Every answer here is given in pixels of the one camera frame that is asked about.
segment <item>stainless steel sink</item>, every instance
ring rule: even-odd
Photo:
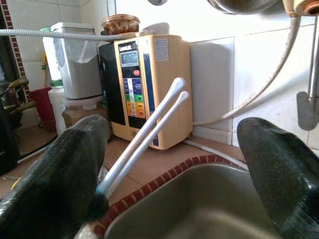
[[[280,239],[248,172],[194,166],[119,215],[106,239]]]

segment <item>white container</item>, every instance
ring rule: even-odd
[[[94,35],[94,27],[82,23],[59,22],[54,32]],[[79,100],[102,95],[97,42],[75,39],[54,39],[65,96]]]
[[[41,31],[51,31],[51,27],[46,27],[41,29]],[[56,57],[55,47],[53,43],[53,38],[51,37],[44,37],[42,39],[46,59],[48,60],[48,65],[50,69],[50,76],[51,80],[59,81],[62,80],[61,73],[59,70],[59,63]]]
[[[60,136],[66,129],[64,118],[62,117],[62,112],[65,110],[64,101],[66,100],[64,88],[63,86],[52,87],[48,94],[53,108],[56,132]]]

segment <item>red bucket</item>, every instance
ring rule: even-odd
[[[51,87],[31,91],[30,96],[36,102],[36,109],[44,128],[48,131],[56,131],[53,109],[48,95],[49,90]]]

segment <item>red button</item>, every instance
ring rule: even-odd
[[[140,75],[140,71],[139,71],[139,70],[135,70],[135,71],[133,71],[133,74],[134,74],[135,76],[139,76],[139,75]]]

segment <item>green button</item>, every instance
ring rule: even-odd
[[[144,102],[143,101],[143,95],[134,95],[134,100],[136,102]]]

